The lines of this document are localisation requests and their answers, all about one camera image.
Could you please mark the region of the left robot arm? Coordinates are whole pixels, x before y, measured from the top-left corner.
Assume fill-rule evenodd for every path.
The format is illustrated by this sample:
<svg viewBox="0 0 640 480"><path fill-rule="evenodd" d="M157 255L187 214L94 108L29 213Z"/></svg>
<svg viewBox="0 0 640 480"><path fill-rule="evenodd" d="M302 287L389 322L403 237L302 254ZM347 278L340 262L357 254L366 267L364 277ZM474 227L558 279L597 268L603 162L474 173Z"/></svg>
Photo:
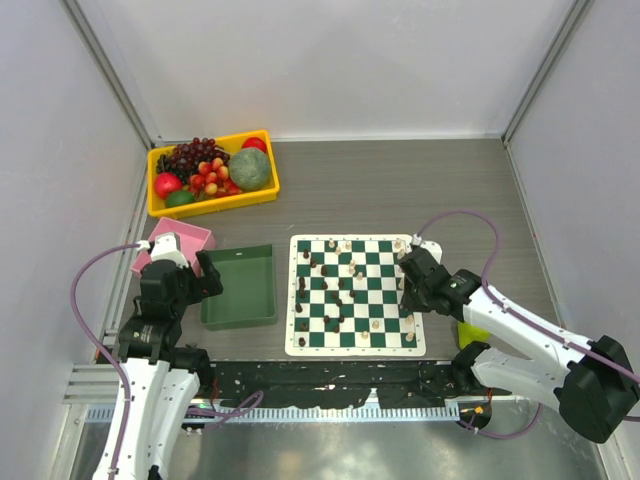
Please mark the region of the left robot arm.
<svg viewBox="0 0 640 480"><path fill-rule="evenodd" d="M180 347L186 309L222 293L219 272L206 252L201 271L158 259L142 270L135 310L118 336L120 380L96 479L165 479L193 398L214 383L207 352Z"/></svg>

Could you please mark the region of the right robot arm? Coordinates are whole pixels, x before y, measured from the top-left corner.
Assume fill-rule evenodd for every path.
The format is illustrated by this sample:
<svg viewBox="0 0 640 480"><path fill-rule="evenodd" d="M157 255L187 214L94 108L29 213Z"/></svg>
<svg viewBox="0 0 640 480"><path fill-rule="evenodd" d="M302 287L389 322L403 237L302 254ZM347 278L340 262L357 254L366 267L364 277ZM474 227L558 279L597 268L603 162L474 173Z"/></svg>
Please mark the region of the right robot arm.
<svg viewBox="0 0 640 480"><path fill-rule="evenodd" d="M401 304L480 328L519 351L507 355L472 341L454 358L454 386L506 390L556 411L583 438L603 444L639 402L639 377L622 344L592 340L560 328L511 302L485 279L461 269L450 274L429 250L401 254Z"/></svg>

